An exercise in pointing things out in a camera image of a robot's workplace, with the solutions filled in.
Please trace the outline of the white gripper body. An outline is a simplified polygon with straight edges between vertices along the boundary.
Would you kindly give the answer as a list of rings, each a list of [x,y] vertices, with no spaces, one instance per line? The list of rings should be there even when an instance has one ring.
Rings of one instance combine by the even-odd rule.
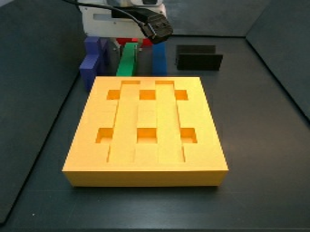
[[[163,0],[77,0],[79,3],[107,5],[117,8],[143,8],[166,15]],[[120,16],[108,9],[80,6],[84,33],[108,38],[144,38],[136,22],[127,15]]]

